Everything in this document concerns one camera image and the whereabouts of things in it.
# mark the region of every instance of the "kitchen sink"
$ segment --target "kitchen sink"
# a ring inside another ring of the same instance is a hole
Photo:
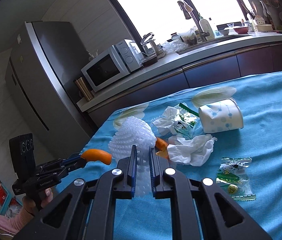
[[[190,46],[190,47],[188,47],[188,48],[186,48],[182,51],[177,52],[177,54],[182,55],[182,54],[187,53],[189,51],[199,49],[199,48],[211,45],[211,44],[219,43],[219,42],[222,42],[222,41],[228,41],[228,40],[232,40],[232,39],[237,39],[237,38],[242,38],[242,37],[247,37],[247,36],[250,36],[250,35],[249,34],[243,34],[243,35],[238,34],[238,35],[222,36],[222,37],[219,37],[219,38],[215,38],[214,40],[211,40],[211,41],[200,42],[196,45]]]

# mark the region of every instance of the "white countertop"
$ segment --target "white countertop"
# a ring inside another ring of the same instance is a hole
[[[240,37],[228,41],[222,41],[219,43],[211,44],[199,49],[194,49],[184,54],[172,53],[158,60],[157,63],[145,67],[142,70],[138,70],[120,80],[116,83],[102,89],[95,94],[95,97],[87,102],[85,98],[82,98],[77,105],[81,111],[86,111],[91,107],[107,100],[110,97],[119,94],[120,92],[129,89],[137,84],[152,79],[156,76],[171,72],[172,70],[179,69],[187,64],[197,62],[203,58],[213,57],[214,55],[237,50],[243,47],[282,41],[282,34],[277,33],[258,33],[247,37]]]

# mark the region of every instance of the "silver screw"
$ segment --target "silver screw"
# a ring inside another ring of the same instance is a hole
[[[83,179],[76,179],[73,184],[76,185],[76,186],[81,186],[83,185],[84,183],[84,180]]]
[[[203,184],[207,185],[207,186],[211,186],[213,184],[213,180],[211,180],[210,178],[205,178],[203,179]]]
[[[120,175],[121,173],[122,173],[122,170],[120,170],[120,169],[113,169],[112,170],[113,175]]]
[[[167,168],[165,169],[165,173],[168,174],[168,175],[173,175],[176,173],[176,170],[173,169],[173,168]]]

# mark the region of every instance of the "microwave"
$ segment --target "microwave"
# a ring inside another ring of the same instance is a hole
[[[81,72],[97,92],[139,69],[143,56],[132,40],[123,40],[112,45],[89,62]]]

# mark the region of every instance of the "green plastic wrapper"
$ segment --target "green plastic wrapper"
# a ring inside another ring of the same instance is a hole
[[[221,159],[222,163],[216,173],[216,183],[233,199],[239,201],[256,200],[250,186],[250,179],[246,173],[252,158]]]

